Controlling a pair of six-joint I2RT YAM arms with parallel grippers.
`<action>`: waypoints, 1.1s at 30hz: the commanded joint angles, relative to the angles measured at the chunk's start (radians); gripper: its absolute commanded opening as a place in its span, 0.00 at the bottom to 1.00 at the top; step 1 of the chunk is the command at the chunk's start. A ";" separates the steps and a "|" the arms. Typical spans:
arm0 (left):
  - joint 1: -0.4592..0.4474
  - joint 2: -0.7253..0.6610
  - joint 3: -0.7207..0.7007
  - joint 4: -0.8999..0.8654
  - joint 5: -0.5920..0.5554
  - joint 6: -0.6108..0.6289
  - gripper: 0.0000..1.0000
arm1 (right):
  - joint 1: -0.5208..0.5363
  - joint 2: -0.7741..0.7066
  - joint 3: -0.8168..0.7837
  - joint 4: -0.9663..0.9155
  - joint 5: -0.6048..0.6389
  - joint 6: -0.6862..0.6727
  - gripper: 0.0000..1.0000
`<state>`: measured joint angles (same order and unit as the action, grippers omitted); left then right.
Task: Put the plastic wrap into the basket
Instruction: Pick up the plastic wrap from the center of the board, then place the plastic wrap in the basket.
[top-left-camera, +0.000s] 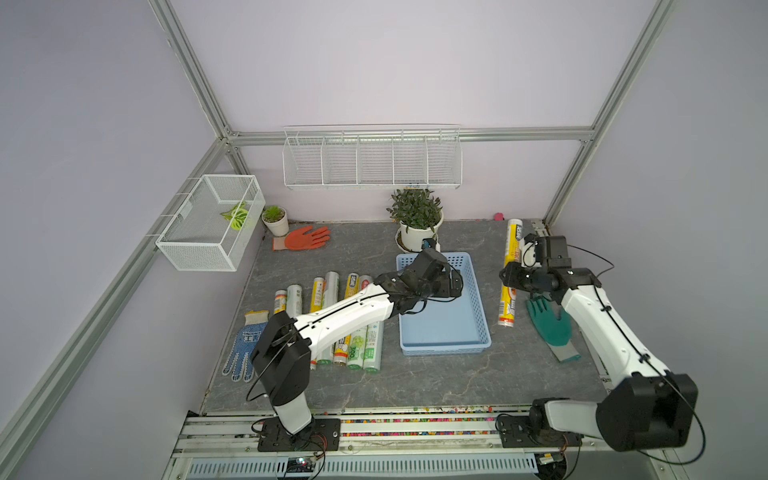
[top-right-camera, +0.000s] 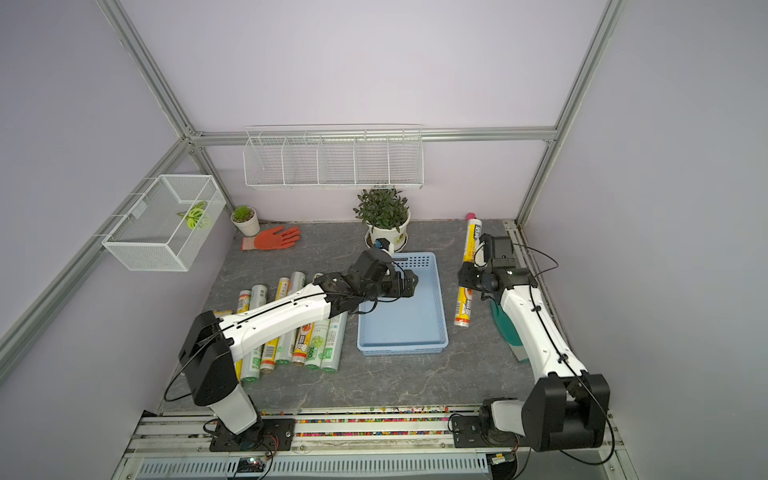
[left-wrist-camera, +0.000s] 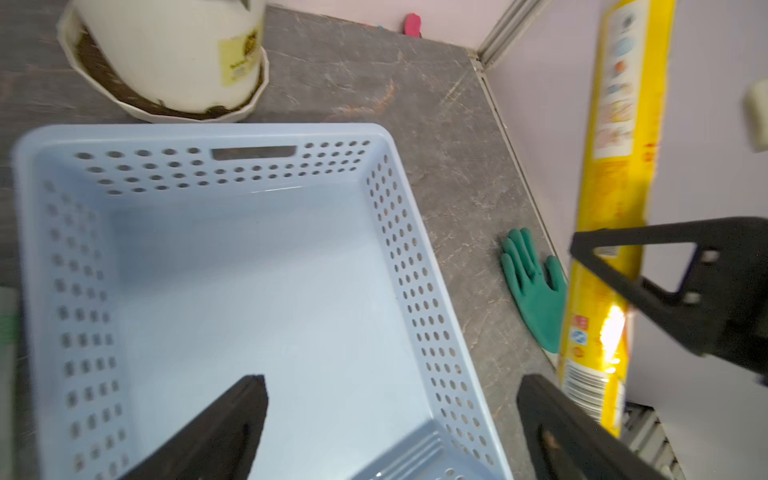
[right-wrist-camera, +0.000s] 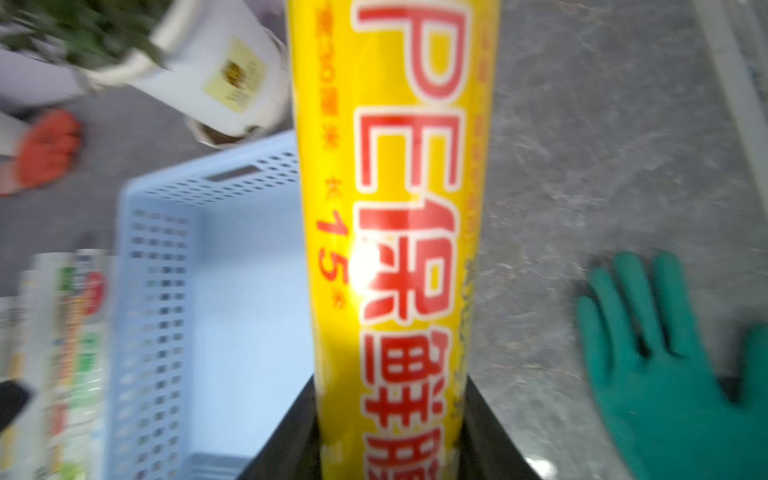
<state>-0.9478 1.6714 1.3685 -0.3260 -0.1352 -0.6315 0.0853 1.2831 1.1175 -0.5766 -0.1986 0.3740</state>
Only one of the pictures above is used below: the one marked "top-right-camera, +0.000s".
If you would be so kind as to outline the yellow red plastic wrap roll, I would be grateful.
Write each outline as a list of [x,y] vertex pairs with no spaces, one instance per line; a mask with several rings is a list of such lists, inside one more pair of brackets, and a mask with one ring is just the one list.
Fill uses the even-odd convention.
[[303,366],[310,358],[310,354],[313,352],[314,329],[315,322],[310,322],[299,328],[291,358],[293,364]]

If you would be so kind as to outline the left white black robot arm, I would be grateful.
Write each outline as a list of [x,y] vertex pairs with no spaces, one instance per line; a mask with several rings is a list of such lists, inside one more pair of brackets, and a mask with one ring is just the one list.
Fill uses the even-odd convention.
[[345,272],[327,272],[297,292],[244,313],[217,317],[200,313],[178,354],[180,373],[197,406],[215,416],[210,432],[216,442],[235,451],[264,444],[268,433],[255,403],[245,392],[235,364],[259,346],[307,324],[341,314],[357,314],[359,306],[376,306],[415,294],[418,276],[382,249],[364,250]]

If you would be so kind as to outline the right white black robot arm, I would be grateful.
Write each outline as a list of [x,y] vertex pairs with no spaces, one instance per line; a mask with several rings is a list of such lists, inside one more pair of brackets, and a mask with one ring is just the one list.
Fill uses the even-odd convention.
[[483,259],[465,261],[459,285],[491,300],[514,326],[535,379],[528,397],[483,403],[484,434],[524,438],[536,452],[598,448],[609,426],[610,387],[571,351],[545,305],[537,276],[516,261],[509,238],[483,234]]

